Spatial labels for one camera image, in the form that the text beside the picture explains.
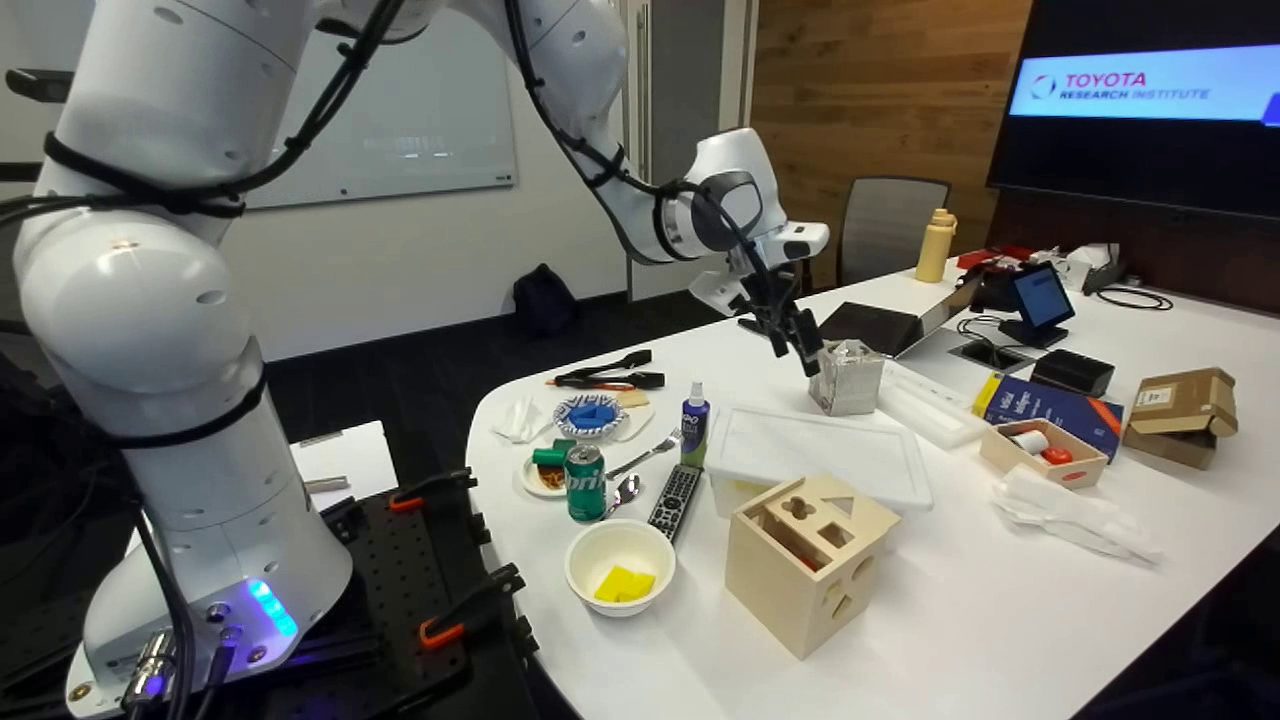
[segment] desk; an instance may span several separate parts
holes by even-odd
[[[813,295],[822,322],[839,301],[929,309],[940,289],[882,277]],[[1163,550],[1158,567],[1130,567],[1050,537],[1016,537],[990,508],[997,475],[975,446],[940,454],[921,442],[932,473],[932,511],[904,517],[881,590],[864,616],[820,651],[797,659],[769,629],[722,594],[727,522],[702,488],[679,537],[671,594],[635,619],[596,619],[569,594],[558,555],[581,531],[558,504],[522,498],[517,463],[528,447],[503,446],[487,423],[528,376],[483,396],[469,436],[480,475],[475,504],[493,529],[493,551],[517,561],[528,590],[538,659],[581,715],[1070,715],[1173,629],[1215,582],[1233,573],[1280,522],[1280,322],[1215,304],[1177,301],[1173,312],[1123,312],[1077,301],[1063,347],[1115,366],[1113,396],[1130,402],[1141,376],[1225,366],[1234,385],[1238,436],[1225,442],[1213,473],[1149,463],[1121,454],[1094,498],[1130,511]],[[904,366],[975,391],[987,376],[944,352],[959,338],[934,338]],[[712,405],[816,414],[797,362],[772,362],[761,338],[706,326],[647,346],[669,391],[654,391],[654,423],[616,460],[675,429],[675,405],[702,381]],[[642,463],[647,498],[621,517],[647,517],[671,460]]]

